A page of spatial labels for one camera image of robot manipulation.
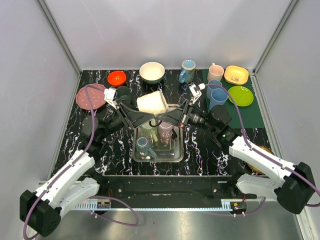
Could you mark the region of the light green mug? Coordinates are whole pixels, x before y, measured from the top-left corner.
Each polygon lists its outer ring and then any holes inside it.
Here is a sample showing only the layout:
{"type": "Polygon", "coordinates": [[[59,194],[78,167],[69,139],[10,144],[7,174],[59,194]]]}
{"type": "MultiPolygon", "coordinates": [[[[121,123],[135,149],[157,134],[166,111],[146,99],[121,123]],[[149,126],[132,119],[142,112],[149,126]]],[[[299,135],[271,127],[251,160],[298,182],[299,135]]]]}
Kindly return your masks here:
{"type": "Polygon", "coordinates": [[[152,139],[153,142],[158,142],[158,132],[156,127],[141,126],[141,132],[146,138],[152,139]]]}

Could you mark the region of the pink lilac mug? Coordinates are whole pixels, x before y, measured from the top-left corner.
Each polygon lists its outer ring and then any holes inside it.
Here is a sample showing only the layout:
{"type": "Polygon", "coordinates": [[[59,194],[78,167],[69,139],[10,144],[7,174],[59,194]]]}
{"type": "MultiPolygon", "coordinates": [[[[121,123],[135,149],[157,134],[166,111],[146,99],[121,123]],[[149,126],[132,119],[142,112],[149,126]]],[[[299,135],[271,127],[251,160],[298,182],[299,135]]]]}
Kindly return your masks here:
{"type": "Polygon", "coordinates": [[[175,126],[164,121],[158,126],[158,134],[161,140],[176,139],[178,137],[175,126]]]}

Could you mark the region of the cream mug black handle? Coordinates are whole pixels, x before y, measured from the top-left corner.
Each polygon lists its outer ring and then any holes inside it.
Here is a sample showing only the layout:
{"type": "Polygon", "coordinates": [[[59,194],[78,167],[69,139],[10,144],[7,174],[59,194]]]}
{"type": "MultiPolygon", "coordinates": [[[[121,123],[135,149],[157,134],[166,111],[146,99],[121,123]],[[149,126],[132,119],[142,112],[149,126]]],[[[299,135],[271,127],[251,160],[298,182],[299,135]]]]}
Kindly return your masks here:
{"type": "Polygon", "coordinates": [[[143,119],[143,123],[140,123],[139,127],[166,113],[169,109],[164,94],[159,90],[138,97],[136,103],[140,112],[151,114],[148,118],[143,119]]]}

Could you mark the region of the grey blue mug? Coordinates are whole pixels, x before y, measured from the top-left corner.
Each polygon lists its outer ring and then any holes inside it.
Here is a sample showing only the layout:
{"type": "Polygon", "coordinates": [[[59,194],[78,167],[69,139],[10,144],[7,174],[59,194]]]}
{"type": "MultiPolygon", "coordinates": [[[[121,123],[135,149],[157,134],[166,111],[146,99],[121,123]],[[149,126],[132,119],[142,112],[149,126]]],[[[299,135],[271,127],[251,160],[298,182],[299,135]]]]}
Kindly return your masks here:
{"type": "Polygon", "coordinates": [[[148,138],[142,136],[136,140],[135,144],[136,151],[143,157],[151,157],[156,159],[158,155],[154,152],[152,142],[148,138]]]}

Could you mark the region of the dark grey mug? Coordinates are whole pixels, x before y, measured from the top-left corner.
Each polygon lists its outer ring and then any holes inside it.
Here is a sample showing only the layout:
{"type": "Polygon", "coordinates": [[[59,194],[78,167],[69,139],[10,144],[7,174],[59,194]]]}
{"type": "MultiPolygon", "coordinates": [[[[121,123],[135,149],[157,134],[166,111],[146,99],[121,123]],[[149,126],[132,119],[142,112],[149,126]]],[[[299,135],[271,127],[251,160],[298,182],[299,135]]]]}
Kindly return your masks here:
{"type": "Polygon", "coordinates": [[[119,86],[116,90],[116,100],[118,103],[124,102],[130,105],[132,103],[131,90],[126,86],[119,86]]]}

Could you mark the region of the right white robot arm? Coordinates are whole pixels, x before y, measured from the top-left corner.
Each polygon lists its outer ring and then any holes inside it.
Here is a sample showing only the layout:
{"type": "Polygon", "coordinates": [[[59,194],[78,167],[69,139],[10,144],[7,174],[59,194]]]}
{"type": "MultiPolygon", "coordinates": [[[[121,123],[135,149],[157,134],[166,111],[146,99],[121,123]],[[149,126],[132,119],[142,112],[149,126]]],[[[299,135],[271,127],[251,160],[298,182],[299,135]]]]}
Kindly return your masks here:
{"type": "Polygon", "coordinates": [[[229,126],[232,120],[224,105],[214,106],[206,115],[196,112],[188,101],[182,106],[160,114],[157,119],[176,127],[190,124],[212,132],[211,140],[217,148],[257,168],[264,176],[237,174],[236,181],[227,185],[228,195],[239,198],[253,194],[276,200],[292,214],[300,214],[316,191],[309,165],[283,160],[250,142],[245,133],[229,126]]]}

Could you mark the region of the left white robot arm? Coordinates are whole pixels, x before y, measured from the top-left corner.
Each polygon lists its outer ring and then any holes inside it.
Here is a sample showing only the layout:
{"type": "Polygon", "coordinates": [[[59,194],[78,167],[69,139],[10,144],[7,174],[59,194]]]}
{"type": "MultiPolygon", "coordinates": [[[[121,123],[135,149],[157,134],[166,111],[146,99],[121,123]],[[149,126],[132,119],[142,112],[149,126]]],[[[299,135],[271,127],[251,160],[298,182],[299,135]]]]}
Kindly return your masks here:
{"type": "Polygon", "coordinates": [[[110,122],[99,123],[94,115],[88,122],[83,122],[81,132],[86,146],[76,150],[46,183],[20,195],[19,218],[24,223],[24,239],[30,239],[27,227],[37,236],[47,237],[76,205],[92,196],[103,198],[108,193],[108,186],[94,169],[102,155],[103,139],[123,127],[136,129],[154,117],[153,113],[133,109],[121,102],[115,104],[115,116],[110,122]]]}

